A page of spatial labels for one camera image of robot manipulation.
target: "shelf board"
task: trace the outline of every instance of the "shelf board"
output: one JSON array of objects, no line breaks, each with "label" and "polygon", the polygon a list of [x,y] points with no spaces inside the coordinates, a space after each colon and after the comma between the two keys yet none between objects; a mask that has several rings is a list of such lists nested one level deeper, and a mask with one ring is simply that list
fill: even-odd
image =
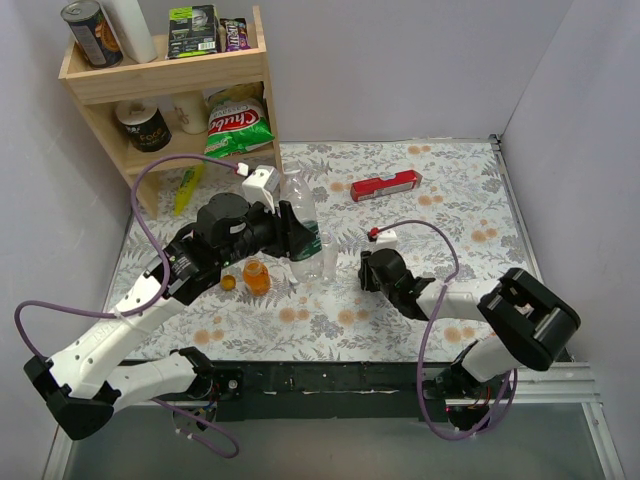
[{"label": "shelf board", "polygon": [[72,37],[59,78],[84,105],[262,81],[266,55],[262,27],[248,24],[247,29],[249,50],[166,60],[167,35],[156,35],[154,61],[139,64],[125,57],[116,67],[98,70],[87,64]]},{"label": "shelf board", "polygon": [[[196,135],[190,135],[185,133],[181,126],[180,120],[175,112],[162,112],[162,116],[164,117],[169,130],[171,130],[171,141],[157,152],[141,152],[136,150],[131,143],[127,147],[127,156],[125,160],[125,170],[129,175],[137,175],[142,171],[144,167],[149,165],[154,160],[157,160],[165,155],[173,155],[179,153],[200,153],[204,152],[204,147],[207,143],[207,132],[198,133]],[[253,158],[253,157],[265,157],[274,154],[273,144],[268,143],[267,145],[263,145],[256,150],[253,150],[249,153],[242,153],[236,155],[229,155],[224,157],[225,159],[229,159],[232,161],[241,160],[244,158]],[[192,159],[192,158],[179,158],[176,160],[172,160],[170,162],[163,163],[162,165],[158,165],[154,171],[160,170],[173,170],[176,168],[184,168],[190,167],[193,165],[198,165],[200,160]]]}]

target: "small orange object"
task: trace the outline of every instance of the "small orange object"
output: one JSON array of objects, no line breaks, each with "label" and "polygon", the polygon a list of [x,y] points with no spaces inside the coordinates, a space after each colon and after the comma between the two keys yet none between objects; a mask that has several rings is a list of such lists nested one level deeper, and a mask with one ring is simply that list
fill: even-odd
[{"label": "small orange object", "polygon": [[220,287],[227,292],[236,288],[236,279],[233,275],[225,275],[220,280]]},{"label": "small orange object", "polygon": [[271,288],[271,277],[269,277],[267,266],[255,257],[247,258],[242,278],[254,295],[264,295]]}]

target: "wooden shelf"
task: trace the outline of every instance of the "wooden shelf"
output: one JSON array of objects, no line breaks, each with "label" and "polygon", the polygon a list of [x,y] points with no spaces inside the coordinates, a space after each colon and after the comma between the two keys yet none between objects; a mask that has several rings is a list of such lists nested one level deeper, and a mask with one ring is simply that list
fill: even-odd
[{"label": "wooden shelf", "polygon": [[[129,186],[133,185],[145,166],[164,155],[203,153],[207,132],[189,135],[180,127],[175,113],[163,113],[171,130],[171,142],[158,152],[140,152],[133,148],[124,129],[115,119],[114,105],[117,102],[261,81],[269,125],[275,139],[250,153],[226,158],[239,160],[273,155],[276,167],[282,170],[267,45],[258,7],[253,7],[253,23],[248,24],[247,33],[251,46],[249,50],[174,60],[165,60],[167,36],[158,35],[153,37],[158,51],[158,58],[153,62],[137,64],[125,57],[117,67],[102,70],[93,70],[86,63],[80,48],[72,39],[60,67],[59,80]],[[182,158],[167,162],[158,170],[198,163],[198,160]],[[158,174],[153,171],[142,179],[138,189],[138,200],[154,218],[158,213],[159,188]]]},{"label": "wooden shelf", "polygon": [[156,35],[158,58],[154,61],[139,64],[125,57],[117,67],[98,70],[87,64],[72,37],[59,78],[84,105],[259,82],[266,55],[262,29],[256,30],[255,24],[247,29],[249,50],[166,60],[167,35]]},{"label": "wooden shelf", "polygon": [[[164,157],[165,155],[173,155],[179,153],[200,153],[204,152],[204,147],[207,143],[207,132],[198,133],[196,135],[190,135],[185,133],[180,127],[180,120],[175,112],[163,112],[164,117],[169,130],[171,130],[171,141],[169,144],[158,150],[157,152],[141,152],[136,150],[131,143],[127,148],[127,157],[125,160],[125,169],[129,175],[137,175],[142,171],[144,167],[149,165],[154,160]],[[244,158],[264,157],[273,155],[273,143],[263,145],[249,153],[241,153],[236,155],[229,155],[224,157],[228,160],[241,160]],[[193,158],[180,158],[171,162],[166,162],[158,165],[154,171],[161,170],[173,170],[175,168],[190,167],[192,165],[198,165],[199,160]]]}]

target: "white wall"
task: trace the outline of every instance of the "white wall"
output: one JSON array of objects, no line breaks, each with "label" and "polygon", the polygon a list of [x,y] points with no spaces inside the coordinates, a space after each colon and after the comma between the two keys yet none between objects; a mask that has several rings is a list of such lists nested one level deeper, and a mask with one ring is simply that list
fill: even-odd
[{"label": "white wall", "polygon": [[[58,84],[64,2],[9,0],[0,15],[0,477],[42,475],[55,423],[22,372],[13,309],[38,298],[100,309],[128,217],[124,182]],[[87,327],[25,311],[44,353]]]},{"label": "white wall", "polygon": [[640,477],[640,4],[575,0],[504,136],[546,282],[581,315],[628,478]]},{"label": "white wall", "polygon": [[[571,0],[220,0],[261,6],[284,140],[502,133]],[[166,33],[180,0],[140,0]]]}]

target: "floral pattern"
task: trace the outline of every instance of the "floral pattern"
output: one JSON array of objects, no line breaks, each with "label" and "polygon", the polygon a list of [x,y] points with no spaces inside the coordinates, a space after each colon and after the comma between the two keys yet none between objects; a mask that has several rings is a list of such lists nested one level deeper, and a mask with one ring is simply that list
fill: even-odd
[{"label": "floral pattern", "polygon": [[[215,286],[156,329],[129,358],[156,359],[172,349],[197,345],[213,360],[415,361],[425,324],[402,317],[381,294],[361,291],[357,277],[359,252],[369,246],[366,232],[402,219],[431,221],[450,236],[460,257],[460,280],[495,278],[509,267],[526,267],[525,247],[488,143],[283,144],[282,154],[285,161],[300,162],[320,226],[338,239],[336,282],[292,285],[285,261],[261,255],[272,287],[254,297],[242,282],[242,265],[233,265],[223,275],[235,277],[234,290]],[[419,188],[360,203],[349,195],[354,181],[407,169],[423,175]],[[158,219],[148,220],[164,243],[192,221],[213,194],[241,192],[238,177],[208,165],[191,203],[174,216],[181,177],[182,171],[164,174]],[[398,250],[414,275],[443,279],[451,272],[453,260],[434,232],[407,226],[397,233]],[[111,306],[153,253],[140,226],[132,225]],[[451,361],[467,344],[490,333],[484,323],[438,319],[426,358]]]}]

